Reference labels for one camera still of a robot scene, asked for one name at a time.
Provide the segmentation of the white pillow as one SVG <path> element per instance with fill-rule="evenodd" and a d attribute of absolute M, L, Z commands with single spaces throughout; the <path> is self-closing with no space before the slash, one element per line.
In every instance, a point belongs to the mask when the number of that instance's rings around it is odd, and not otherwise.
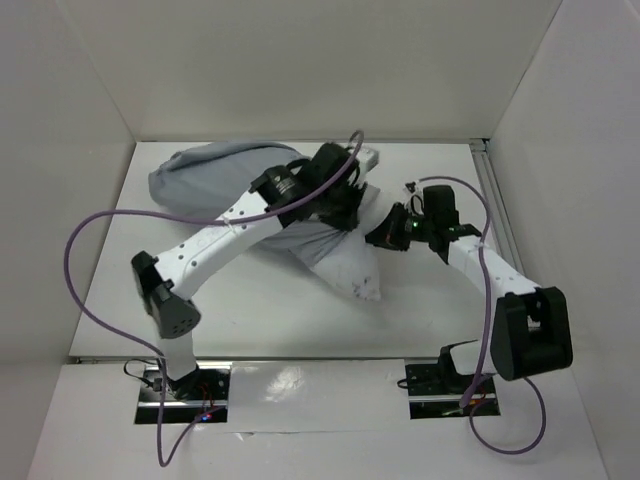
<path fill-rule="evenodd" d="M 368 185 L 358 208 L 358 226 L 342 238 L 310 270 L 339 293 L 366 301 L 381 298 L 374 247 L 365 237 L 381 226 L 394 205 L 392 197 Z"/>

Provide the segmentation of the grey pillowcase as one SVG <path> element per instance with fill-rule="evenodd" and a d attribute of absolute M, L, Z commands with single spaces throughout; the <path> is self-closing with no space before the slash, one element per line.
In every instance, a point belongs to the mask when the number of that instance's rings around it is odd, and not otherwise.
<path fill-rule="evenodd" d="M 305 156 L 277 142 L 224 141 L 174 153 L 148 175 L 151 199 L 181 217 L 216 218 L 267 168 Z M 260 245 L 288 252 L 313 268 L 348 234 L 319 221 L 295 222 Z"/>

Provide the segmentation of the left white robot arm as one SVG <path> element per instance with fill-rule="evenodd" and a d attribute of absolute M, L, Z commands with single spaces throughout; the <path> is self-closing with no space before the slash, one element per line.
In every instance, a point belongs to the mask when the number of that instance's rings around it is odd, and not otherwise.
<path fill-rule="evenodd" d="M 343 295 L 380 298 L 378 264 L 366 241 L 384 219 L 383 195 L 366 181 L 378 161 L 375 149 L 335 143 L 306 157 L 275 142 L 216 142 L 180 151 L 150 174 L 157 204 L 204 222 L 173 249 L 140 252 L 131 261 L 155 323 L 166 392 L 184 399 L 200 389 L 194 295 L 255 245 L 292 255 Z"/>

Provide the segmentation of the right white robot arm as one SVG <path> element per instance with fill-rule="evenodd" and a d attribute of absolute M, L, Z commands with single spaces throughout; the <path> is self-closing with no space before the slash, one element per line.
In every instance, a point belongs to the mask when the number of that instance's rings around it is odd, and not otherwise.
<path fill-rule="evenodd" d="M 366 237 L 369 244 L 393 251 L 424 243 L 483 294 L 481 338 L 443 347 L 436 369 L 440 387 L 459 391 L 464 399 L 493 375 L 513 381 L 573 363 L 563 292 L 516 271 L 486 244 L 486 233 L 461 223 L 450 186 L 433 185 L 414 193 L 407 204 L 395 204 Z"/>

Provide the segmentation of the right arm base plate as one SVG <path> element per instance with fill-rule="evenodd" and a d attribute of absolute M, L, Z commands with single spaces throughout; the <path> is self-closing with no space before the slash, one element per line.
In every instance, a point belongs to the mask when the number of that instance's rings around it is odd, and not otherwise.
<path fill-rule="evenodd" d="M 492 380 L 476 390 L 467 406 L 459 405 L 471 380 L 471 375 L 447 377 L 444 368 L 434 362 L 407 363 L 404 377 L 396 381 L 396 386 L 407 393 L 412 420 L 463 418 L 473 409 L 476 416 L 500 416 Z"/>

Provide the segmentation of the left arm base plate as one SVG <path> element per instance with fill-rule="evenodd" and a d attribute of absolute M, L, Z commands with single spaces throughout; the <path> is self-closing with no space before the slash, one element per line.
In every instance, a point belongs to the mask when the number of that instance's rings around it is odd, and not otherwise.
<path fill-rule="evenodd" d="M 149 359 L 130 359 L 123 365 L 123 373 L 139 385 L 134 423 L 157 423 L 161 400 L 162 375 L 158 365 Z M 193 386 L 175 391 L 171 384 L 165 389 L 163 422 L 187 425 L 198 419 L 200 423 L 226 423 L 231 383 L 231 363 L 202 361 Z"/>

